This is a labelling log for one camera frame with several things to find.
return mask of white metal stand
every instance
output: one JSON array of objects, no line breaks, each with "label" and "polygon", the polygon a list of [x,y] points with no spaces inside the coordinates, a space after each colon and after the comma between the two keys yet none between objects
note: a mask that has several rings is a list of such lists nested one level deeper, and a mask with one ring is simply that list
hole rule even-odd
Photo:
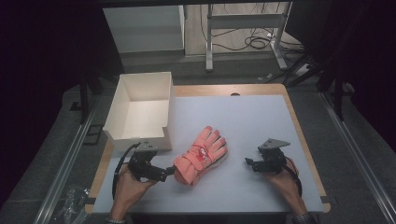
[{"label": "white metal stand", "polygon": [[213,71],[212,30],[216,29],[249,29],[278,28],[275,41],[271,48],[281,70],[288,67],[279,51],[279,43],[289,16],[291,2],[287,2],[282,14],[255,15],[212,15],[212,5],[207,5],[207,40],[206,40],[206,72]]}]

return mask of pink glove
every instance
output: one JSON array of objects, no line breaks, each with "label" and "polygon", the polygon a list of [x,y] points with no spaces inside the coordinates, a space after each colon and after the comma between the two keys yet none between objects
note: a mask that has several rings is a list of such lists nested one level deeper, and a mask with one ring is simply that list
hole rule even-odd
[{"label": "pink glove", "polygon": [[225,160],[228,152],[225,144],[218,130],[212,132],[212,127],[206,126],[187,153],[175,158],[175,179],[185,185],[195,185],[201,176]]}]

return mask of white mat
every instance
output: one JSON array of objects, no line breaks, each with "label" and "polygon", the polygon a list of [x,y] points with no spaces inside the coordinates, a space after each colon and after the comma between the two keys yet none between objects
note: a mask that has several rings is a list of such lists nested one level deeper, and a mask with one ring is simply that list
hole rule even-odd
[{"label": "white mat", "polygon": [[[268,138],[290,142],[282,147],[300,170],[303,199],[310,212],[323,212],[315,180],[282,95],[177,97],[177,140],[172,151],[161,152],[152,164],[173,164],[198,133],[210,125],[227,140],[228,158],[194,187],[183,186],[172,175],[153,186],[133,212],[153,214],[274,213],[289,212],[280,195],[266,179],[254,173],[245,157],[262,160],[257,149]],[[109,213],[112,179],[121,153],[114,150],[106,178],[94,204],[94,213]]]}]

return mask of wooden table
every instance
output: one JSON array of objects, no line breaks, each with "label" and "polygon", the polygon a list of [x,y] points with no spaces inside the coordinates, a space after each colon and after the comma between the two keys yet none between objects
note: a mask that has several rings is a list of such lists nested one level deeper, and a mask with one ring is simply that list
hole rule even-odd
[{"label": "wooden table", "polygon": [[[281,84],[242,84],[242,85],[196,85],[196,86],[175,86],[175,93],[177,97],[181,96],[228,96],[233,93],[239,93],[240,95],[283,95],[287,107],[290,112],[291,119],[294,123],[294,128],[299,136],[300,142],[302,144],[304,154],[310,166],[310,169],[315,178],[320,197],[326,197],[326,192],[321,183],[320,177],[318,175],[318,170],[312,159],[311,153],[309,151],[308,145],[305,141],[303,131],[301,130],[300,124],[295,115],[293,106],[291,104],[290,98],[286,91],[286,88]],[[107,141],[105,150],[98,166],[95,178],[92,183],[89,198],[95,199],[102,183],[105,178],[107,167],[112,155],[114,147],[110,141]],[[331,206],[329,203],[324,203],[324,212],[330,211]],[[88,213],[92,212],[93,203],[86,204],[85,209]]]}]

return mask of white box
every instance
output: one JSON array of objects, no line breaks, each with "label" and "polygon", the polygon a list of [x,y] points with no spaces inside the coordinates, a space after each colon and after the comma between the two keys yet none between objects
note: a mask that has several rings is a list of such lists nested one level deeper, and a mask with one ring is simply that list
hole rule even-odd
[{"label": "white box", "polygon": [[103,131],[120,151],[172,149],[174,101],[170,72],[120,75]]}]

